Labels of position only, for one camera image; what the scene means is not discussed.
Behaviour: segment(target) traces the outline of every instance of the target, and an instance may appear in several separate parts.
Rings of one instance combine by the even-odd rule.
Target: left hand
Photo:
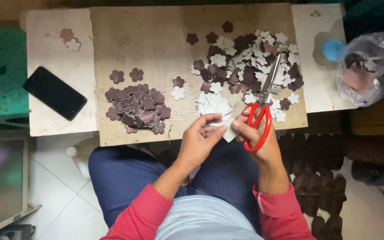
[[[226,126],[209,126],[210,122],[221,122],[221,114],[206,114],[199,117],[183,133],[182,145],[175,164],[192,171],[210,154],[226,132]]]

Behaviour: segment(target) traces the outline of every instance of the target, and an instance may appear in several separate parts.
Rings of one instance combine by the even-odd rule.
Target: black phone
[[[85,96],[44,67],[38,67],[23,88],[69,121],[87,102]]]

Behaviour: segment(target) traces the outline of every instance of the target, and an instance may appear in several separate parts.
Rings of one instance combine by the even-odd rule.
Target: pink long-sleeve shirt
[[[293,185],[279,195],[259,193],[254,186],[253,194],[259,203],[261,236],[265,240],[315,239],[300,211]],[[152,240],[172,205],[172,200],[148,184],[100,240]]]

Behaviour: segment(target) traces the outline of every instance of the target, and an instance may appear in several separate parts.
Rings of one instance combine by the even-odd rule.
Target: metal frame
[[[29,163],[29,131],[26,130],[0,130],[0,141],[23,140],[23,193],[22,211],[0,222],[0,229],[19,220],[20,218],[35,212],[42,205],[35,205],[28,200],[28,163]]]

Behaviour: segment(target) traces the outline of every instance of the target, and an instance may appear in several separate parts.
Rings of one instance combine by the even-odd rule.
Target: green object
[[[0,27],[0,123],[29,127],[29,97],[22,87],[26,79],[26,33]]]

